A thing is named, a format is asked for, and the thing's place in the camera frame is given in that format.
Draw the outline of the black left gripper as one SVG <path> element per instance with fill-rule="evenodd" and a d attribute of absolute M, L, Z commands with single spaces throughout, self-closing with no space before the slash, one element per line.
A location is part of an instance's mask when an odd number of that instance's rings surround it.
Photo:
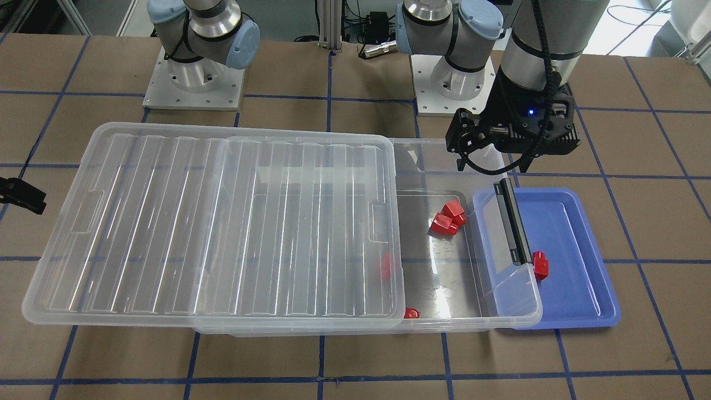
<path fill-rule="evenodd" d="M 523 154 L 540 134 L 547 104 L 544 91 L 522 88 L 498 71 L 480 114 L 475 116 L 462 107 L 455 111 L 447 129 L 447 151 L 472 153 L 492 144 L 500 152 L 521 154 L 514 162 L 519 174 L 527 173 L 542 155 L 569 154 L 581 142 L 574 126 L 575 101 L 569 84 L 561 84 L 554 92 L 548 128 L 536 152 Z M 457 170 L 462 172 L 469 161 L 469 155 L 460 154 Z"/>

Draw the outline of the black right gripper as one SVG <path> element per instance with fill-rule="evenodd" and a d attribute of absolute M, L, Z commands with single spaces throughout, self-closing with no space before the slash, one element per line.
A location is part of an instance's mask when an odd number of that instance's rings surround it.
<path fill-rule="evenodd" d="M 1 177 L 1 203 L 10 203 L 42 215 L 46 209 L 46 193 L 18 178 Z"/>

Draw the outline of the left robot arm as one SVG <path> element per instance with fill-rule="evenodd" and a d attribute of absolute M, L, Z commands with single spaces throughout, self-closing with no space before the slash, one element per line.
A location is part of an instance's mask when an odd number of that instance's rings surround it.
<path fill-rule="evenodd" d="M 467 101 L 504 31 L 509 39 L 482 111 L 458 108 L 445 134 L 457 169 L 526 172 L 540 156 L 580 145 L 569 78 L 607 1 L 404 1 L 395 14 L 400 53 L 437 56 L 437 93 Z"/>

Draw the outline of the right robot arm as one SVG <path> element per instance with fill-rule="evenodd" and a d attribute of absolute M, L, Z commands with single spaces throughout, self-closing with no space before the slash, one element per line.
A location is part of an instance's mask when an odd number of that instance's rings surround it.
<path fill-rule="evenodd" d="M 341 1 L 314 1 L 318 25 L 315 40 L 320 47 L 341 48 Z M 398 16 L 414 18 L 427 26 L 451 19 L 450 1 L 404 1 Z M 177 79 L 173 88 L 180 93 L 222 89 L 221 81 L 231 73 L 251 65 L 260 43 L 260 28 L 241 10 L 238 1 L 148 1 L 148 13 L 162 41 L 163 56 L 158 57 L 170 72 L 159 77 Z M 31 147 L 18 177 L 2 177 L 2 203 L 25 208 L 42 215 L 46 193 L 21 179 L 41 141 Z"/>

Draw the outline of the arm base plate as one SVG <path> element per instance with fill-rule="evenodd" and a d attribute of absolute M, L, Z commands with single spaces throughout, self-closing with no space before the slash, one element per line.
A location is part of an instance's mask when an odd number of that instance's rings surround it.
<path fill-rule="evenodd" d="M 480 114 L 487 106 L 495 79 L 490 58 L 475 73 L 452 68 L 445 56 L 412 55 L 410 61 L 420 116 L 452 116 L 460 108 Z"/>
<path fill-rule="evenodd" d="M 178 63 L 160 49 L 142 102 L 148 109 L 165 111 L 238 111 L 244 70 L 211 60 Z"/>

